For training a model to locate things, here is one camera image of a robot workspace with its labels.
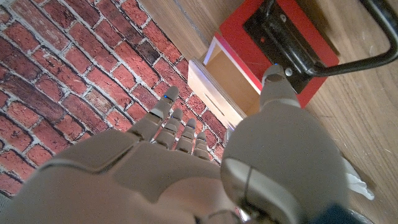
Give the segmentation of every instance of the red brick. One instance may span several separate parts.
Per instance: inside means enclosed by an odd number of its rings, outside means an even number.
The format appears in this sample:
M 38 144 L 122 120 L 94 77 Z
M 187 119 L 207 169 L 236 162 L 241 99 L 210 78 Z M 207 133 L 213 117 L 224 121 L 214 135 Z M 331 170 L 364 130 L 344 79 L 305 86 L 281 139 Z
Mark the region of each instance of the red brick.
M 86 1 L 65 0 L 79 16 L 90 26 L 93 26 L 100 19 L 100 14 Z
M 120 131 L 127 131 L 132 125 L 125 116 L 116 110 L 110 112 L 106 119 L 113 125 L 114 128 Z
M 31 141 L 29 135 L 4 116 L 0 116 L 0 124 L 0 136 L 20 151 L 25 150 Z
M 135 84 L 134 76 L 125 68 L 124 65 L 120 65 L 115 71 L 113 76 L 117 78 L 127 89 L 131 89 Z
M 188 84 L 177 74 L 177 72 L 164 60 L 160 59 L 154 65 L 159 75 L 161 75 L 170 85 L 175 85 L 180 90 L 180 96 L 187 99 L 192 90 Z
M 151 46 L 148 41 L 143 42 L 137 46 L 137 51 L 144 57 L 144 59 L 153 64 L 159 57 L 159 53 Z
M 8 69 L 6 69 L 0 65 L 0 80 L 2 80 L 6 76 L 7 72 L 8 72 Z
M 0 22 L 6 23 L 10 19 L 10 14 L 0 7 Z
M 188 122 L 188 120 L 191 118 L 194 118 L 196 120 L 198 119 L 180 98 L 177 98 L 174 105 L 172 106 L 173 110 L 175 110 L 176 108 L 180 108 L 182 110 L 182 121 L 184 121 L 185 123 Z
M 127 21 L 110 0 L 102 0 L 97 5 L 104 16 L 115 26 L 130 44 L 138 44 L 141 34 Z
M 75 16 L 62 4 L 56 0 L 50 0 L 45 6 L 44 10 L 48 12 L 51 18 L 58 22 L 58 24 L 67 28 L 75 20 Z
M 0 46 L 0 60 L 24 78 L 32 80 L 41 72 L 38 66 L 3 38 L 0 38 Z
M 29 0 L 17 0 L 12 9 L 23 17 L 45 40 L 62 50 L 69 40 Z
M 185 59 L 182 59 L 179 63 L 177 63 L 176 68 L 180 71 L 181 75 L 188 80 L 188 62 Z
M 211 111 L 204 112 L 201 117 L 220 139 L 224 139 L 226 128 Z
M 26 180 L 35 170 L 12 150 L 0 154 L 0 164 L 8 171 L 18 174 L 23 180 Z
M 155 72 L 129 46 L 127 42 L 121 43 L 116 47 L 115 51 L 147 85 L 153 87 L 159 81 L 159 78 Z
M 206 129 L 204 133 L 206 134 L 207 146 L 213 147 L 217 143 L 217 137 L 209 129 Z
M 169 85 L 166 82 L 160 82 L 154 88 L 154 91 L 158 94 L 158 96 L 162 97 L 169 89 Z
M 147 14 L 139 9 L 135 0 L 127 0 L 122 5 L 124 12 L 130 17 L 135 24 L 142 26 L 148 19 Z
M 76 75 L 67 64 L 54 54 L 45 49 L 39 49 L 33 54 L 33 57 L 71 90 L 78 94 L 86 91 L 87 87 L 83 79 Z
M 84 141 L 84 140 L 86 140 L 86 139 L 88 139 L 88 138 L 90 138 L 90 137 L 91 137 L 90 134 L 85 133 L 84 135 L 82 135 L 82 136 L 79 138 L 78 142 Z
M 0 86 L 21 100 L 27 103 L 31 108 L 35 109 L 38 114 L 46 117 L 49 121 L 56 121 L 63 116 L 64 110 L 60 105 L 45 96 L 33 85 L 24 80 L 12 76 Z
M 86 100 L 88 100 L 103 114 L 108 112 L 108 110 L 112 107 L 112 104 L 95 89 L 92 89 L 89 93 L 87 93 Z
M 208 153 L 208 154 L 209 154 L 209 160 L 212 161 L 214 159 L 214 157 L 210 153 Z
M 6 104 L 7 100 L 8 100 L 7 94 L 0 91 L 0 107 L 3 107 Z
M 81 126 L 69 115 L 65 115 L 61 122 L 56 125 L 56 127 L 66 134 L 71 140 L 76 139 L 83 131 Z
M 172 62 L 175 63 L 180 58 L 181 53 L 171 43 L 162 31 L 156 26 L 154 21 L 150 21 L 144 28 L 144 34 L 155 44 L 155 46 L 163 52 L 164 55 Z
M 33 133 L 53 152 L 59 153 L 68 147 L 68 142 L 51 125 L 43 120 L 33 130 Z
M 39 119 L 39 116 L 35 112 L 18 102 L 10 104 L 7 114 L 21 122 L 27 128 L 30 128 Z
M 203 131 L 203 123 L 197 119 L 197 128 L 195 128 L 195 133 L 199 134 Z
M 157 103 L 157 99 L 155 98 L 154 95 L 150 93 L 145 87 L 142 85 L 137 86 L 132 91 L 132 94 L 139 100 L 141 101 L 144 106 L 147 107 L 148 110 L 151 110 L 155 104 Z
M 206 105 L 196 95 L 191 96 L 191 98 L 188 100 L 188 105 L 192 108 L 194 112 L 196 112 L 196 114 L 201 114 L 206 108 Z
M 95 32 L 104 39 L 105 43 L 110 47 L 116 46 L 122 38 L 120 35 L 111 27 L 106 21 L 102 20 L 100 24 L 95 28 Z
M 86 58 L 83 52 L 74 46 L 68 50 L 65 58 L 72 63 L 72 65 L 75 66 L 80 73 L 84 73 L 91 65 L 91 62 Z
M 40 77 L 35 85 L 54 101 L 60 101 L 63 96 L 61 86 L 47 75 Z
M 25 52 L 35 49 L 39 44 L 35 37 L 19 22 L 14 22 L 3 32 Z
M 71 113 L 84 122 L 94 133 L 104 131 L 108 126 L 106 123 L 79 97 L 69 95 L 62 105 L 65 106 Z
M 130 103 L 131 97 L 116 82 L 97 68 L 87 74 L 87 78 L 97 84 L 123 108 Z
M 220 144 L 217 144 L 216 148 L 214 149 L 214 154 L 221 160 L 223 159 L 224 147 Z
M 52 155 L 41 145 L 35 145 L 27 152 L 27 157 L 36 163 L 36 165 L 40 166 L 47 160 L 51 159 Z
M 0 189 L 9 193 L 10 195 L 15 195 L 22 188 L 22 184 L 7 174 L 0 174 Z
M 135 122 L 139 121 L 141 118 L 145 116 L 147 113 L 140 104 L 135 102 L 133 105 L 127 109 L 127 113 L 135 120 Z
M 116 59 L 104 48 L 91 32 L 79 22 L 73 25 L 69 34 L 107 71 L 116 64 Z

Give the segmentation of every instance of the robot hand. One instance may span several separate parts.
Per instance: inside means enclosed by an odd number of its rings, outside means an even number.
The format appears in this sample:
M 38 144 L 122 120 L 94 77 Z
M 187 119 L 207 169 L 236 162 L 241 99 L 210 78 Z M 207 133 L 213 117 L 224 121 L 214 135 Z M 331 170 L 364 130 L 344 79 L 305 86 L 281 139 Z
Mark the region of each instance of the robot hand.
M 39 167 L 0 213 L 0 223 L 239 223 L 208 159 L 206 137 L 182 111 L 169 116 L 173 86 L 126 133 L 108 130 Z

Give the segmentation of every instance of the brick wall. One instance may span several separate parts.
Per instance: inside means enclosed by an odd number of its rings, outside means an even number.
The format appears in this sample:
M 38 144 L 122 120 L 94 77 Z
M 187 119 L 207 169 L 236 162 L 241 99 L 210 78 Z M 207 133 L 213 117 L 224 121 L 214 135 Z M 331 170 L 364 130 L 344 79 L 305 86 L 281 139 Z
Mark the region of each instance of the brick wall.
M 0 6 L 0 192 L 107 129 L 127 130 L 170 85 L 219 163 L 225 127 L 187 85 L 188 63 L 135 0 L 16 0 Z

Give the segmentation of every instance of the blue object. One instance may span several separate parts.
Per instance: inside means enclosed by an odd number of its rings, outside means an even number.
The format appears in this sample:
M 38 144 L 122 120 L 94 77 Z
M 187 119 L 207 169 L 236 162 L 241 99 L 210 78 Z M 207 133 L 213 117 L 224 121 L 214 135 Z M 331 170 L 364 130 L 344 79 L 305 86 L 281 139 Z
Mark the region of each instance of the blue object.
M 338 204 L 331 205 L 325 212 L 320 214 L 309 224 L 363 224 L 352 216 L 345 208 Z

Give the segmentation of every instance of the wooden drawer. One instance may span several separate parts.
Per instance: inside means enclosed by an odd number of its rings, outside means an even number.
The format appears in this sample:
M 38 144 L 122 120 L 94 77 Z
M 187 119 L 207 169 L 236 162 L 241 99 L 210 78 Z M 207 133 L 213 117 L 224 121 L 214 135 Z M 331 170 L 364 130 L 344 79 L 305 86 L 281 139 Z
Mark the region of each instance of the wooden drawer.
M 260 81 L 218 34 L 203 64 L 189 61 L 188 85 L 226 127 L 258 112 Z

